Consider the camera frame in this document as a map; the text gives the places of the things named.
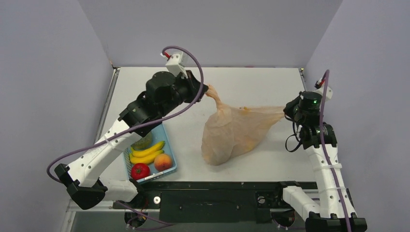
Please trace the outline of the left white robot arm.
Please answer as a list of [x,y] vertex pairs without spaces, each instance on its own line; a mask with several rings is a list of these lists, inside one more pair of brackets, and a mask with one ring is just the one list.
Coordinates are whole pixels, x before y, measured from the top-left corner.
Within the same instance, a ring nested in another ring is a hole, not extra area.
[[198,81],[191,71],[172,74],[155,73],[146,88],[119,114],[112,127],[69,164],[59,164],[54,172],[66,187],[70,198],[83,210],[101,201],[122,201],[133,208],[144,202],[144,194],[135,180],[102,178],[105,169],[134,142],[148,135],[164,120],[170,119],[175,108],[199,102],[208,91],[203,80]]

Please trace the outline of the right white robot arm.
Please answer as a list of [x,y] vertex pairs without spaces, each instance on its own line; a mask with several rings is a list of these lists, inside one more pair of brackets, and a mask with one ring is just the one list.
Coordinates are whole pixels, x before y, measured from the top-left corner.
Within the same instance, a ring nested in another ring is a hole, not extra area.
[[307,232],[365,232],[367,222],[358,217],[345,187],[339,163],[337,139],[331,125],[323,121],[322,95],[303,91],[285,105],[285,118],[293,124],[293,136],[312,165],[318,202],[298,184],[283,184],[273,192],[278,206],[289,204],[305,222]]

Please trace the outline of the beige plastic bag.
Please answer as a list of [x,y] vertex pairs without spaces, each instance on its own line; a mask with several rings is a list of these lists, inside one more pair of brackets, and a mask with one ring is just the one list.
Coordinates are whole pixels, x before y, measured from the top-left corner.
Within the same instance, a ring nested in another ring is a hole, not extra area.
[[284,106],[232,107],[222,102],[211,85],[205,94],[216,104],[202,136],[201,155],[208,165],[218,166],[252,151],[284,118]]

